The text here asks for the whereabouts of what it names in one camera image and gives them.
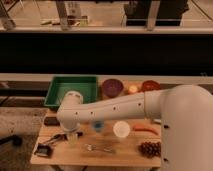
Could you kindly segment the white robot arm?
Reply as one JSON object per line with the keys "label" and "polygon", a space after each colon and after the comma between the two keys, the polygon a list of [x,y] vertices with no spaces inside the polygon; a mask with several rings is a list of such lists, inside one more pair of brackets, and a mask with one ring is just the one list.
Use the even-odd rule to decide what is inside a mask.
{"label": "white robot arm", "polygon": [[146,91],[84,104],[68,92],[57,111],[66,131],[82,122],[159,118],[161,171],[213,171],[213,94],[197,85]]}

